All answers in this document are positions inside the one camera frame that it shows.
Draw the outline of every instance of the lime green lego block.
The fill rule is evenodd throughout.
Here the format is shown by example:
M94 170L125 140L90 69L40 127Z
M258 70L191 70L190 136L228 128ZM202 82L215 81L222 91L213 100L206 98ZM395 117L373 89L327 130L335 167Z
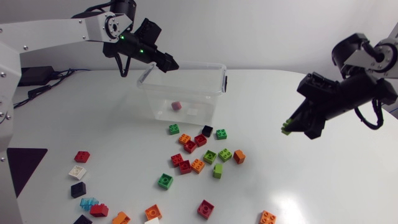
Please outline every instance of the lime green lego block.
M223 149L218 153L218 157L225 162L228 159L232 158L232 153L228 149Z
M222 174L223 174L223 165L216 164L213 169L213 177L220 179Z
M180 129L178 128L177 124L170 125L169 129L170 129L170 134L178 134L180 132Z
M216 134L217 134L217 139L218 139L218 140L220 140L220 139L226 139L226 131L225 131L225 129L217 130L217 131L216 131Z
M209 164L212 164L214 162L214 160L216 159L217 154L215 154L214 152L211 152L210 150L207 150L205 156L203 156L203 160L205 162L208 162Z
M167 174L162 174L157 184L167 190L172 185L172 182L173 182L173 177Z

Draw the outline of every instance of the white lego block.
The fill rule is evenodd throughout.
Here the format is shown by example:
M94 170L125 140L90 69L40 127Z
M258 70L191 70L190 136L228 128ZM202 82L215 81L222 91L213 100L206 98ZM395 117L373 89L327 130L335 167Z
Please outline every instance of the white lego block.
M145 222L144 224L160 224L158 218L153 218L149 220L148 222Z
M84 169L80 166L74 166L73 169L69 172L69 175L80 180L85 173L86 173L86 169Z

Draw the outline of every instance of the robotic arm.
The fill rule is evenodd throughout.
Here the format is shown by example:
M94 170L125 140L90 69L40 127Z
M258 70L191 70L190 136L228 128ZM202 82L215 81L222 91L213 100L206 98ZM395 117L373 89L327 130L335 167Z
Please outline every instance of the robotic arm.
M332 50L332 61L344 80L334 82L313 72L299 84L297 91L306 97L283 124L282 132L304 132L310 139L321 136L326 120L354 109L371 129L383 125L382 103L391 105L397 93L385 78L398 78L398 24L390 36L372 47L363 34L353 34ZM372 101L377 124L363 117L358 107Z

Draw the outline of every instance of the lego block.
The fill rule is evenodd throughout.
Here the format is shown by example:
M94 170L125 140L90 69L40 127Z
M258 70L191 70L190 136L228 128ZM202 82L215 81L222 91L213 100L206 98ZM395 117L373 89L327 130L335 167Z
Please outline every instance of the lego block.
M77 152L77 155L75 156L75 161L76 162L87 162L89 156L90 156L90 153L85 152L85 151L79 151L79 152Z
M205 127L203 127L203 129L201 131L201 134L206 137L210 137L212 132L213 132L213 128L205 125Z
M196 136L194 139L195 139L196 144L199 147L204 145L204 144L206 144L206 142L207 142L207 138L204 135L202 135L202 134Z
M244 162L246 156L243 154L242 150L236 150L234 153L234 159L237 164L241 164Z
M189 172L191 172L192 168L191 168L191 164L189 163L189 161L182 161L180 163L180 171L181 174L187 174Z
M218 153L218 157L225 162L228 159L232 158L232 153L228 149L223 149Z
M92 208L90 209L90 215L92 215L94 217L107 217L108 212L109 212L109 209L104 204L93 205Z
M86 211L90 211L93 205L97 205L99 201L95 198L82 198L80 201L80 207Z
M178 128L177 124L172 124L169 126L169 131L170 134L178 134L180 132L180 129Z
M217 130L216 134L218 140L226 139L226 131L224 129Z
M193 169L193 171L197 172L198 174L201 172L201 170L203 170L205 166L205 162L199 160L199 159L195 159L195 161L193 161L191 167Z
M216 164L213 169L213 177L220 179L222 174L223 174L223 165Z
M177 155L172 156L172 162L174 167L178 167L180 165L180 162L182 162L182 156L180 153L178 153Z
M112 224L127 224L129 221L130 218L124 212L119 212L118 215L112 219Z
M86 218L84 215L80 215L80 217L73 224L92 224L93 222Z
M83 182L70 186L70 195L73 198L80 197L86 194L86 184Z
M153 218L153 219L145 222L144 224L159 224L159 219L158 218Z
M276 221L276 216L267 212L267 211L263 211L259 224L275 224Z
M180 110L182 108L181 103L179 101L173 102L172 103L172 108L175 111Z
M184 149L189 152L192 153L196 148L197 148L197 144L194 143L193 141L189 140L187 143L185 143L184 145Z
M69 172L69 175L80 180L85 173L86 169L80 166L74 166L73 169Z
M147 210L145 210L145 214L147 215L148 221L151 219L154 219L154 218L158 218L158 219L162 218L162 214L161 214L159 208L157 207L157 205L154 205L151 208L148 208Z
M214 152L211 152L210 150L207 150L205 156L203 156L203 160L209 164L212 164L214 160L216 159L217 154Z
M189 136L189 135L186 135L186 134L182 134L181 135L181 137L180 137L180 139L178 140L178 142L180 143L180 144L186 144L189 140L191 140L191 136Z
M167 190L172 185L172 182L173 182L173 177L167 174L162 174L157 184Z
M210 204L208 201L203 200L198 208L199 215L206 219L209 219L211 213L213 212L214 205Z

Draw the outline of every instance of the black cable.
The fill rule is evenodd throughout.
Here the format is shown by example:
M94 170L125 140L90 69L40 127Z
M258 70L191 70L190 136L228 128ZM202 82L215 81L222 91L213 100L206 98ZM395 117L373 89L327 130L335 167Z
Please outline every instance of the black cable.
M372 105L373 105L373 110L374 110L374 112L376 113L376 116L377 116L377 125L371 124L369 121L367 121L364 118L364 116L362 115L362 113L359 111L358 108L355 108L354 110L355 110L356 115L361 119L361 122L363 122L370 129L377 130L384 123L383 112L382 112L382 109L381 109L381 102L378 101L377 99L373 99L372 100Z

